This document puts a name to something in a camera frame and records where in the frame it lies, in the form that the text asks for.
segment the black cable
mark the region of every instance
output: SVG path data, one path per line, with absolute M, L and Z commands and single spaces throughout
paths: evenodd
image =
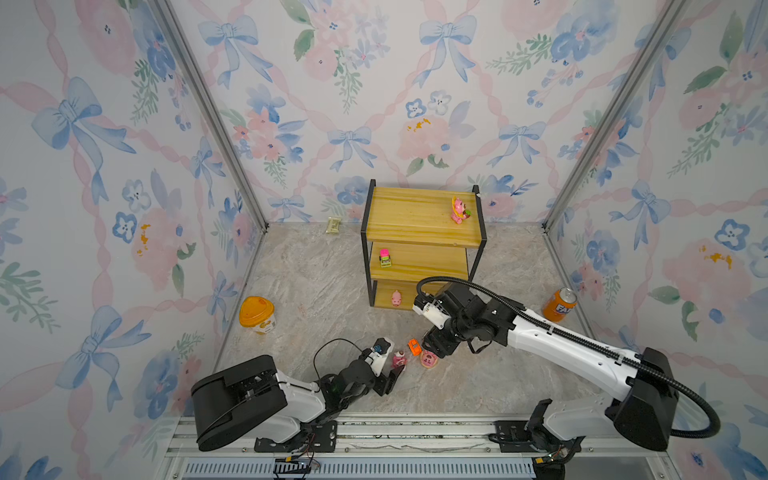
M 491 290 L 488 290 L 487 288 L 480 286 L 477 283 L 469 282 L 467 280 L 455 278 L 453 276 L 429 276 L 424 280 L 421 280 L 418 284 L 416 284 L 417 297 L 423 300 L 428 300 L 430 296 L 427 296 L 427 294 L 425 294 L 422 291 L 422 286 L 426 285 L 427 283 L 433 283 L 433 282 L 453 282 L 453 283 L 460 283 L 462 285 L 469 286 L 470 288 L 473 288 L 479 291 L 480 293 L 484 293 L 485 295 L 488 295 L 491 298 L 495 299 L 501 305 L 504 305 L 510 310 L 512 310 L 512 312 L 514 312 L 517 316 L 520 316 L 521 318 L 526 319 L 530 323 L 533 323 L 534 325 L 542 329 L 551 331 L 553 335 L 562 336 L 574 343 L 578 343 L 579 345 L 582 345 L 591 350 L 594 350 L 595 352 L 602 353 L 609 359 L 619 360 L 619 358 L 621 357 L 619 353 L 616 353 L 611 349 L 607 349 L 602 345 L 598 345 L 597 343 L 593 343 L 587 339 L 581 338 L 580 336 L 575 335 L 567 330 L 560 329 L 558 327 L 552 328 L 549 323 L 539 320 L 537 318 L 534 318 L 528 315 L 526 312 L 520 310 L 516 306 L 511 305 L 507 300 L 504 299 L 504 297 L 499 296 L 496 293 L 493 293 Z M 707 418 L 710 420 L 710 424 L 705 429 L 701 429 L 701 430 L 672 429 L 672 431 L 670 432 L 670 435 L 672 435 L 673 437 L 681 437 L 683 439 L 707 439 L 711 436 L 715 436 L 720 431 L 720 417 L 717 415 L 717 412 L 715 412 L 712 406 L 709 403 L 707 403 L 705 399 L 699 396 L 698 393 L 686 387 L 685 385 L 678 382 L 677 380 L 664 375 L 658 370 L 653 369 L 649 366 L 646 366 L 640 362 L 636 362 L 633 359 L 624 358 L 623 362 L 631 366 L 632 368 L 635 368 L 638 371 L 645 373 L 646 375 L 652 376 L 655 379 L 666 383 L 672 389 L 675 389 L 678 392 L 682 393 L 683 395 L 691 399 L 694 403 L 696 403 L 704 411 L 704 413 L 707 415 Z
M 315 367 L 315 374 L 317 375 L 317 383 L 318 383 L 318 385 L 320 383 L 320 373 L 317 371 L 317 364 L 315 363 L 315 361 L 317 360 L 317 354 L 320 353 L 320 350 L 324 349 L 326 347 L 326 345 L 328 345 L 329 343 L 335 342 L 337 340 L 343 340 L 343 341 L 347 342 L 348 344 L 350 344 L 350 345 L 354 346 L 356 349 L 358 349 L 360 351 L 360 353 L 362 353 L 362 349 L 360 347 L 358 347 L 357 345 L 355 345 L 355 343 L 350 341 L 350 340 L 341 339 L 341 338 L 333 339 L 333 340 L 328 340 L 325 343 L 325 345 L 323 345 L 323 346 L 321 346 L 320 348 L 317 349 L 317 352 L 315 352 L 315 356 L 312 358 L 312 366 Z

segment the metal frame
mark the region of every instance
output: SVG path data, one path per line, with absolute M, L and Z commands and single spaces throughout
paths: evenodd
M 668 0 L 664 6 L 664 10 L 660 13 L 659 18 L 650 31 L 648 41 L 632 62 L 627 72 L 627 77 L 621 83 L 611 103 L 608 104 L 600 124 L 594 131 L 594 136 L 584 147 L 576 166 L 565 181 L 558 199 L 549 210 L 544 220 L 544 229 L 547 233 L 549 233 L 557 223 L 558 218 L 568 207 L 568 202 L 571 201 L 584 176 L 594 163 L 594 159 L 611 136 L 614 125 L 619 122 L 621 115 L 627 110 L 627 106 L 637 93 L 640 83 L 650 73 L 653 63 L 658 59 L 658 56 L 661 55 L 664 47 L 669 42 L 670 37 L 674 33 L 674 28 L 682 19 L 683 13 L 689 4 L 690 0 Z
M 227 128 L 224 126 L 221 116 L 216 109 L 216 102 L 213 96 L 205 85 L 205 80 L 201 73 L 202 70 L 195 61 L 173 6 L 171 6 L 169 0 L 150 0 L 148 3 L 155 17 L 157 17 L 160 29 L 163 35 L 165 35 L 165 39 L 170 45 L 170 49 L 176 57 L 179 67 L 188 80 L 187 83 L 200 107 L 204 120 L 211 127 L 210 133 L 221 150 L 223 159 L 230 168 L 230 172 L 232 172 L 237 189 L 242 193 L 245 204 L 256 219 L 259 229 L 262 232 L 266 232 L 267 222 L 259 208 L 256 194 L 250 186 L 243 165 L 238 160 L 232 141 L 227 135 Z

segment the wooden shelf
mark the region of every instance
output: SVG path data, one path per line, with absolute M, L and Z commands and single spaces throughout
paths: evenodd
M 382 268 L 379 250 L 389 249 L 392 266 Z M 419 282 L 428 276 L 457 276 L 467 280 L 467 251 L 461 247 L 439 247 L 412 243 L 373 242 L 371 278 Z
M 472 215 L 451 220 L 451 199 L 461 198 Z M 366 228 L 368 241 L 478 248 L 483 241 L 475 194 L 412 188 L 373 190 Z
M 424 285 L 424 291 L 436 294 L 444 283 L 429 283 Z M 402 294 L 400 306 L 392 305 L 392 292 L 399 290 Z M 399 282 L 397 280 L 379 280 L 376 284 L 376 301 L 373 306 L 393 310 L 413 310 L 413 300 L 416 298 L 416 284 Z

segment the green leaf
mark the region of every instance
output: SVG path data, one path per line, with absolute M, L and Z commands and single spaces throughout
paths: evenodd
M 2 275 L 3 276 L 12 275 L 16 270 L 18 270 L 19 265 L 20 265 L 19 262 L 9 263 L 8 266 L 5 268 L 5 270 L 3 271 Z
M 174 265 L 170 277 L 174 280 L 176 291 L 181 295 L 181 298 L 184 298 L 184 271 L 181 269 L 181 265 L 178 263 Z
M 424 159 L 423 158 L 414 158 L 411 164 L 408 166 L 408 171 L 406 172 L 406 177 L 410 177 L 417 171 L 421 170 L 424 166 Z
M 712 67 L 709 70 L 702 71 L 688 84 L 688 87 L 683 92 L 684 94 L 692 91 L 700 90 L 701 88 L 709 87 L 714 84 L 718 78 L 722 77 L 726 72 L 725 67 Z
M 299 0 L 280 0 L 280 3 L 283 4 L 286 13 L 294 22 L 306 25 L 312 24 L 312 22 L 310 22 L 310 15 L 306 13 L 306 8 L 304 8 L 304 5 L 301 5 Z
M 725 27 L 723 39 L 720 41 L 720 56 L 728 62 L 733 60 L 733 56 L 739 51 L 741 41 L 744 39 L 744 25 L 736 12 L 730 14 L 728 26 Z
M 299 33 L 296 41 L 293 43 L 293 56 L 299 61 L 315 44 L 315 31 L 305 30 Z
M 683 328 L 688 336 L 694 339 L 694 342 L 698 341 L 698 335 L 696 334 L 696 327 L 699 326 L 698 322 L 689 322 L 688 316 L 698 310 L 693 302 L 683 303 Z
M 176 250 L 176 257 L 179 258 L 179 260 L 186 260 L 189 257 L 192 257 L 192 253 L 194 253 L 194 248 L 197 246 L 197 243 L 192 243 L 191 245 L 187 243 L 187 253 L 185 253 L 181 248 L 179 250 Z
M 672 305 L 673 303 L 680 301 L 680 292 L 671 285 L 654 288 L 648 293 L 648 296 L 659 302 L 666 303 L 667 305 Z

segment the pink flower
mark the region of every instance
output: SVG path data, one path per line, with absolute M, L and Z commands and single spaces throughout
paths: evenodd
M 509 218 L 515 214 L 515 208 L 518 206 L 518 202 L 510 194 L 483 194 L 481 198 L 483 215 L 493 218 Z
M 720 110 L 723 95 L 711 88 L 702 88 L 683 103 L 680 109 L 680 126 L 692 130 L 712 120 Z
M 80 36 L 102 67 L 118 75 L 134 74 L 136 43 L 131 23 L 117 2 L 75 0 Z
M 568 3 L 567 0 L 507 0 L 502 2 L 502 24 L 522 43 L 554 25 Z
M 589 293 L 592 300 L 603 295 L 603 276 L 594 271 L 592 263 L 584 262 L 578 269 L 581 274 L 583 290 Z
M 662 263 L 662 273 L 671 280 L 683 301 L 696 310 L 688 322 L 698 322 L 699 338 L 722 336 L 733 339 L 731 330 L 741 327 L 737 304 L 750 294 L 752 280 L 739 257 L 709 239 L 691 242 L 678 258 Z
M 187 219 L 181 215 L 171 218 L 162 208 L 151 208 L 137 226 L 131 255 L 136 270 L 149 276 L 155 291 L 168 285 L 170 272 L 179 261 L 176 252 L 187 252 L 187 244 L 192 243 L 186 225 Z
M 330 44 L 334 47 L 344 47 L 349 44 L 347 38 L 352 31 L 353 22 L 349 15 L 339 7 L 338 2 L 333 7 L 323 5 L 317 13 L 310 12 L 310 18 L 312 25 L 317 27 L 315 42 Z
M 239 248 L 244 248 L 250 239 L 253 225 L 246 214 L 237 214 L 232 222 L 232 239 Z
M 328 44 L 317 44 L 306 53 L 304 70 L 315 80 L 326 81 L 336 71 L 336 54 Z
M 176 388 L 176 392 L 174 392 L 174 404 L 170 407 L 172 412 L 184 413 L 187 401 L 191 396 L 192 386 L 197 381 L 197 372 L 200 371 L 202 364 L 202 360 L 198 359 L 195 355 L 190 355 L 189 359 L 182 365 L 179 372 L 179 386 Z
M 720 90 L 734 104 L 743 104 L 755 91 L 768 86 L 768 54 L 760 47 L 754 53 L 739 53 L 720 82 Z
M 248 112 L 248 116 L 252 119 L 248 121 L 248 128 L 251 131 L 272 135 L 277 133 L 277 124 L 270 121 L 270 113 L 266 108 L 264 108 L 260 114 L 251 110 Z
M 581 128 L 581 133 L 576 135 L 574 137 L 574 140 L 576 140 L 576 141 L 581 140 L 581 141 L 584 142 L 584 145 L 586 145 L 587 142 L 589 141 L 589 139 L 592 138 L 592 134 L 593 133 L 594 133 L 594 127 L 582 127 Z
M 248 129 L 245 128 L 242 125 L 237 125 L 236 127 L 233 127 L 235 129 L 235 134 L 232 136 L 232 138 L 235 139 L 235 141 L 240 140 L 250 140 L 248 137 Z
M 397 154 L 404 160 L 423 158 L 426 161 L 430 154 L 436 156 L 435 161 L 445 159 L 450 163 L 451 134 L 448 122 L 442 118 L 421 117 L 405 123 L 400 131 L 400 148 Z
M 683 478 L 721 480 L 731 478 L 717 454 L 702 440 L 686 439 L 674 447 L 675 465 Z
M 274 134 L 266 134 L 256 137 L 251 153 L 255 158 L 263 158 L 266 161 L 275 161 L 285 153 L 283 142 L 277 140 Z

